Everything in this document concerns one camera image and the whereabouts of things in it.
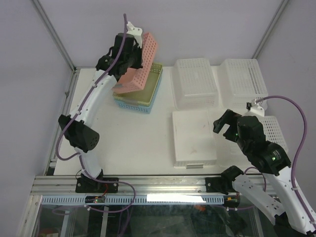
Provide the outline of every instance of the pink plastic basket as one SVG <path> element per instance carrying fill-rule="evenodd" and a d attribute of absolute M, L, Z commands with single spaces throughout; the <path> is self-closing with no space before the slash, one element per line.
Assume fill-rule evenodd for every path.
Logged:
<path fill-rule="evenodd" d="M 150 33 L 145 33 L 143 38 L 143 68 L 129 68 L 113 87 L 113 91 L 117 94 L 127 93 L 132 91 L 143 90 L 146 80 L 154 61 L 155 54 L 158 49 L 158 44 Z"/>

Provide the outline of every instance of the glass panel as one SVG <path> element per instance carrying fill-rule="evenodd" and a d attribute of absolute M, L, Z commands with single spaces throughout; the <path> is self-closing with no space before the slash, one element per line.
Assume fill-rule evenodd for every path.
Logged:
<path fill-rule="evenodd" d="M 240 199 L 243 206 L 249 206 L 245 198 Z M 110 211 L 124 208 L 93 207 Z M 227 212 L 216 205 L 133 205 L 121 214 L 87 211 L 83 206 L 42 205 L 38 220 L 33 234 L 38 237 L 275 236 L 273 226 L 257 208 Z"/>

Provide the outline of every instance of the white tabletop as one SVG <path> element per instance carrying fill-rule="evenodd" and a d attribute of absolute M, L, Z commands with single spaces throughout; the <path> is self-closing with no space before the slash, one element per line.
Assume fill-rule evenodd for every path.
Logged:
<path fill-rule="evenodd" d="M 106 175 L 217 174 L 225 168 L 217 165 L 203 169 L 174 168 L 172 112 L 176 111 L 171 81 L 171 67 L 164 67 L 161 84 L 150 114 L 120 108 L 108 94 L 100 107 L 92 129 L 100 134 L 95 148 Z M 81 69 L 71 110 L 88 90 L 95 69 Z M 60 154 L 67 157 L 75 151 L 63 139 Z M 246 163 L 243 168 L 251 166 Z M 58 160 L 55 175 L 75 175 L 81 169 L 79 159 Z"/>

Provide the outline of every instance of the wire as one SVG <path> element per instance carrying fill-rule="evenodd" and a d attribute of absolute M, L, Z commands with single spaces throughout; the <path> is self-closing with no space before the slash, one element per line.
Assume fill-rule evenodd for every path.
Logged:
<path fill-rule="evenodd" d="M 119 56 L 120 54 L 122 53 L 122 50 L 123 50 L 123 46 L 124 46 L 124 43 L 125 43 L 125 39 L 126 39 L 126 32 L 127 32 L 127 18 L 126 18 L 126 14 L 123 15 L 124 16 L 124 33 L 123 33 L 123 39 L 122 39 L 122 42 L 120 44 L 120 47 L 119 47 L 119 50 L 118 50 L 118 54 L 117 56 L 115 57 L 114 61 L 112 62 L 112 64 L 108 67 L 108 69 L 95 81 L 95 85 L 97 85 L 99 83 L 99 81 L 113 68 L 113 66 L 115 65 L 115 63 L 118 61 L 119 59 Z M 88 91 L 87 95 L 85 96 L 85 98 L 83 99 L 81 105 L 79 106 L 78 108 L 78 112 L 80 112 L 84 106 L 84 104 L 86 103 L 86 101 L 88 100 L 89 96 L 91 95 L 92 91 L 94 90 L 95 87 L 91 87 L 90 90 Z M 64 129 L 62 130 L 61 134 L 59 135 L 58 137 L 58 140 L 57 140 L 57 144 L 56 144 L 56 147 L 55 147 L 55 153 L 56 153 L 56 156 L 63 160 L 63 161 L 66 161 L 66 160 L 70 160 L 71 158 L 77 156 L 77 155 L 80 155 L 79 152 L 76 152 L 74 153 L 73 155 L 67 157 L 67 158 L 63 158 L 60 156 L 59 154 L 59 147 L 60 147 L 60 143 L 61 143 L 61 140 L 65 134 L 65 132 L 67 131 L 67 129 L 69 128 L 69 126 L 72 124 L 72 122 L 77 118 L 78 114 L 75 114 L 73 116 L 73 118 L 69 121 L 69 123 L 64 127 Z"/>
<path fill-rule="evenodd" d="M 128 223 L 129 223 L 129 221 L 130 221 L 130 218 L 132 217 L 132 211 L 133 211 L 133 207 L 131 208 L 130 213 L 128 212 L 128 209 L 127 209 L 127 220 L 126 220 L 126 223 L 125 223 L 125 225 L 124 225 L 124 228 L 122 229 L 122 231 L 121 231 L 121 233 L 119 234 L 118 237 L 121 237 L 121 236 L 124 235 L 124 233 L 125 233 L 125 231 L 126 231 L 126 228 L 127 228 L 127 226 L 128 226 Z"/>
<path fill-rule="evenodd" d="M 247 169 L 245 169 L 244 173 L 246 174 L 246 172 L 250 169 L 256 169 L 258 170 L 256 167 L 248 167 Z M 263 187 L 263 191 L 267 190 L 267 180 L 265 178 L 265 176 L 263 175 L 263 173 L 261 173 L 262 177 L 263 177 L 263 181 L 264 181 L 264 187 Z"/>
<path fill-rule="evenodd" d="M 77 175 L 78 175 L 78 173 L 80 172 L 80 171 L 82 171 L 82 169 L 81 170 L 79 170 L 78 172 L 77 172 L 77 174 L 76 174 L 76 179 L 77 179 L 77 181 L 79 180 L 78 178 L 77 178 Z"/>
<path fill-rule="evenodd" d="M 104 196 L 107 192 L 108 192 L 108 185 L 107 184 L 105 184 L 105 187 L 106 187 L 106 190 L 104 191 L 104 193 L 102 194 L 102 196 Z"/>
<path fill-rule="evenodd" d="M 118 233 L 117 233 L 117 236 L 119 236 L 120 222 L 121 222 L 121 220 L 122 220 L 122 214 L 123 214 L 123 212 L 121 212 L 121 213 L 119 214 L 119 219 L 118 219 Z"/>
<path fill-rule="evenodd" d="M 261 102 L 264 100 L 268 100 L 268 99 L 273 99 L 273 98 L 277 98 L 277 99 L 282 99 L 282 100 L 286 100 L 288 102 L 290 102 L 292 105 L 294 105 L 298 111 L 300 112 L 302 119 L 303 119 L 303 124 L 304 124 L 304 129 L 303 129 L 303 136 L 302 136 L 302 140 L 300 142 L 300 145 L 297 148 L 297 151 L 295 153 L 294 159 L 293 159 L 293 165 L 292 165 L 292 170 L 291 170 L 291 183 L 292 183 L 292 187 L 295 189 L 297 188 L 296 186 L 296 182 L 295 182 L 295 172 L 296 172 L 296 164 L 297 164 L 297 159 L 298 159 L 298 155 L 301 152 L 301 149 L 303 147 L 303 144 L 305 142 L 306 139 L 306 135 L 307 135 L 307 120 L 306 120 L 306 116 L 302 110 L 302 108 L 293 100 L 285 97 L 285 96 L 281 96 L 281 95 L 272 95 L 272 96 L 267 96 L 264 97 L 262 99 L 258 99 L 257 102 Z M 310 213 L 308 207 L 306 206 L 301 194 L 299 193 L 298 190 L 294 190 L 298 200 L 300 201 L 301 205 L 303 206 L 303 209 L 305 210 L 305 212 L 307 213 L 311 223 L 313 223 L 313 226 L 316 228 L 316 224 L 315 224 L 315 219 L 313 218 L 312 214 Z"/>
<path fill-rule="evenodd" d="M 84 167 L 84 164 L 83 164 L 83 161 L 82 161 L 82 156 L 79 155 L 79 160 L 80 160 L 80 164 L 82 166 L 82 170 L 84 171 L 84 173 L 86 174 L 87 177 L 89 177 L 90 179 L 96 181 L 96 182 L 99 182 L 99 183 L 103 183 L 103 184 L 125 184 L 125 185 L 128 185 L 132 188 L 133 190 L 133 199 L 132 201 L 130 202 L 129 205 L 127 205 L 126 207 L 124 207 L 123 209 L 121 210 L 117 210 L 117 211 L 103 211 L 103 210 L 99 210 L 99 209 L 96 209 L 96 208 L 93 208 L 89 205 L 87 205 L 91 210 L 94 210 L 94 211 L 98 211 L 98 212 L 102 212 L 102 213 L 118 213 L 118 212 L 122 212 L 122 211 L 125 211 L 127 210 L 135 201 L 136 199 L 136 190 L 134 188 L 134 186 L 132 186 L 131 184 L 127 183 L 127 182 L 123 182 L 123 181 L 104 181 L 104 180 L 99 180 L 99 179 L 96 179 L 96 178 L 93 178 L 86 170 L 85 170 L 85 167 Z"/>

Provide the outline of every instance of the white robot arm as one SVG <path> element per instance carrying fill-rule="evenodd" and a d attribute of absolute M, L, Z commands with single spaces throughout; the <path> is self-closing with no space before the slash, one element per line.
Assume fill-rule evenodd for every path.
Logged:
<path fill-rule="evenodd" d="M 227 140 L 236 142 L 243 154 L 269 181 L 281 202 L 274 200 L 256 187 L 236 166 L 222 173 L 223 183 L 248 198 L 274 225 L 278 236 L 302 237 L 316 232 L 316 214 L 304 194 L 291 182 L 291 162 L 284 149 L 266 141 L 263 126 L 255 116 L 242 116 L 226 110 L 214 122 L 215 133 L 229 125 L 223 134 Z"/>
<path fill-rule="evenodd" d="M 96 66 L 97 71 L 89 90 L 84 94 L 79 104 L 68 116 L 61 115 L 58 120 L 63 130 L 68 126 L 64 135 L 74 147 L 77 152 L 76 155 L 81 155 L 85 167 L 85 171 L 82 172 L 83 175 L 87 172 L 93 178 L 103 175 L 98 157 L 93 151 L 99 142 L 99 134 L 91 129 L 94 117 L 104 101 L 104 97 L 116 85 L 120 77 L 126 73 L 127 69 L 142 68 L 143 31 L 141 28 L 134 27 L 130 22 L 126 24 L 126 28 L 125 39 L 123 33 L 118 34 L 109 53 L 99 59 Z"/>

